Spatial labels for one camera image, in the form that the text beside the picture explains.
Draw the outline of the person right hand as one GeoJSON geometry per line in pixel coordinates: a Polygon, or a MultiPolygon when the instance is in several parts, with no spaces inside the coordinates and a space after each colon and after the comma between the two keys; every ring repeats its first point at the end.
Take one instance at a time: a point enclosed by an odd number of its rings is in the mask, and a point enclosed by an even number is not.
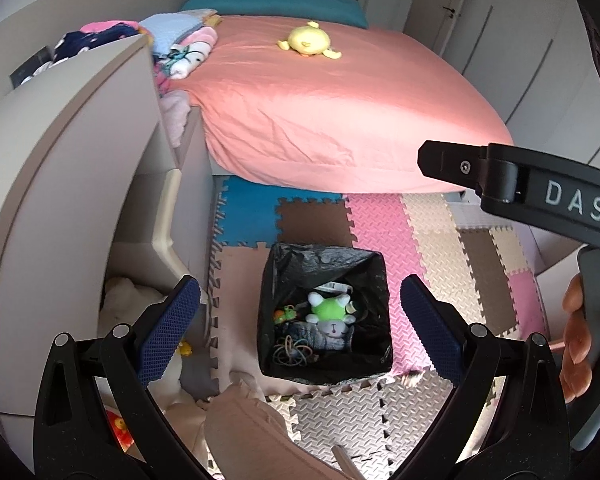
{"type": "Polygon", "coordinates": [[[568,320],[564,330],[565,348],[559,379],[565,400],[570,403],[583,396],[592,382],[592,367],[588,362],[592,335],[584,316],[580,274],[571,279],[562,300],[562,308],[568,314],[568,320]]]}

